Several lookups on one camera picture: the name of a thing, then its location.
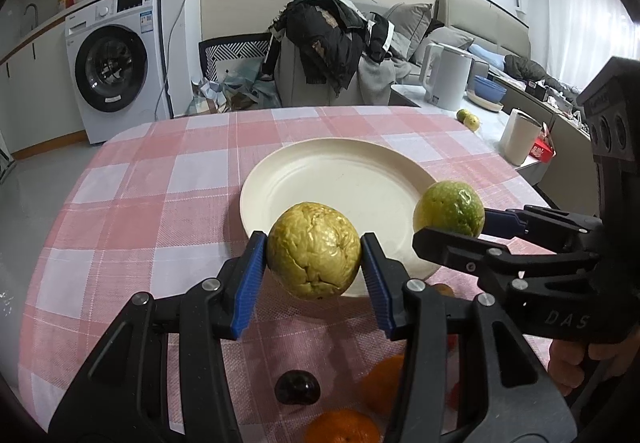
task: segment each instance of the cream-colored plate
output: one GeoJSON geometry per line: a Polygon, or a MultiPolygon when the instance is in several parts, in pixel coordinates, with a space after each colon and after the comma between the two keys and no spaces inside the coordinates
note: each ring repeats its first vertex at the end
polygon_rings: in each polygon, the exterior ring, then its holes
{"type": "MultiPolygon", "coordinates": [[[[386,256],[401,261],[411,277],[426,279],[439,266],[414,253],[412,222],[416,203],[433,183],[394,150],[355,139],[311,139],[283,147],[254,167],[242,186],[240,217],[247,235],[268,233],[294,204],[327,204],[359,235],[374,232],[386,256]]],[[[344,295],[367,295],[362,271],[344,295]]]]}
{"type": "Polygon", "coordinates": [[[472,90],[468,90],[466,92],[466,97],[472,102],[474,102],[476,105],[479,105],[480,107],[493,112],[500,112],[503,108],[503,105],[501,103],[494,103],[494,102],[490,102],[489,100],[485,100],[484,98],[480,98],[480,96],[478,96],[472,90]]]}

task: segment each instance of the red box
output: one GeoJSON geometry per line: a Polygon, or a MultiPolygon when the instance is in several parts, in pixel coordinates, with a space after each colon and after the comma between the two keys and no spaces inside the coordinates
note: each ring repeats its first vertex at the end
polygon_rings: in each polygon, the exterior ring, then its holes
{"type": "Polygon", "coordinates": [[[554,150],[540,138],[536,138],[536,142],[533,144],[533,147],[531,148],[531,152],[529,152],[529,154],[534,158],[542,161],[542,163],[549,163],[549,161],[551,161],[551,158],[553,158],[554,156],[554,150]]]}

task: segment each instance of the white cabinet door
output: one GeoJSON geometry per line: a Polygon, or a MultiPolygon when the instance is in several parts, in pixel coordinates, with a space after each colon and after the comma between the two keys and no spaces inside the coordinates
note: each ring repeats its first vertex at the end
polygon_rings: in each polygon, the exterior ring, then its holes
{"type": "Polygon", "coordinates": [[[35,60],[31,45],[27,44],[7,60],[9,65],[9,94],[10,105],[8,115],[11,120],[11,150],[24,149],[38,143],[32,141],[37,131],[33,125],[32,115],[37,112],[32,105],[32,96],[38,87],[35,76],[35,60]]]}
{"type": "Polygon", "coordinates": [[[0,65],[0,134],[6,144],[6,149],[13,152],[13,123],[11,119],[11,94],[7,62],[0,65]]]}
{"type": "Polygon", "coordinates": [[[33,95],[37,110],[32,118],[37,130],[33,144],[83,130],[66,56],[64,23],[36,38],[33,49],[34,76],[40,89],[33,95]]]}

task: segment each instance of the checkered tablecloth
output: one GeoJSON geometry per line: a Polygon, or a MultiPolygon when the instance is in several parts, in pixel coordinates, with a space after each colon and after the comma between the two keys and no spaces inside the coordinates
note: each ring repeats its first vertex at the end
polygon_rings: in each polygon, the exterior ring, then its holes
{"type": "MultiPolygon", "coordinates": [[[[408,107],[283,108],[146,124],[107,142],[66,200],[28,290],[18,377],[20,395],[44,427],[83,360],[136,291],[184,293],[215,276],[246,243],[239,214],[242,182],[265,156],[315,137],[356,137],[401,152],[436,180],[464,180],[485,206],[545,203],[510,165],[457,121],[408,107]]],[[[538,253],[524,241],[513,253],[538,253]]],[[[475,280],[441,269],[471,299],[475,280]]],[[[177,340],[169,348],[172,427],[180,430],[177,340]]],[[[532,343],[548,359],[542,341],[532,343]]],[[[356,384],[402,346],[377,330],[367,299],[322,305],[296,301],[265,274],[254,318],[239,342],[223,344],[231,396],[246,443],[299,442],[327,409],[362,409],[356,384]],[[307,369],[322,398],[283,406],[273,385],[307,369]]]]}

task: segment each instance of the soap bottle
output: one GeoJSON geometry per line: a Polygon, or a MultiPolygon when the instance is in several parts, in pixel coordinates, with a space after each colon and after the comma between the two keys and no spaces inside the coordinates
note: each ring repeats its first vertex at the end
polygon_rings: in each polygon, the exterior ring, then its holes
{"type": "Polygon", "coordinates": [[[68,5],[69,0],[58,0],[58,13],[64,11],[68,5]]]}

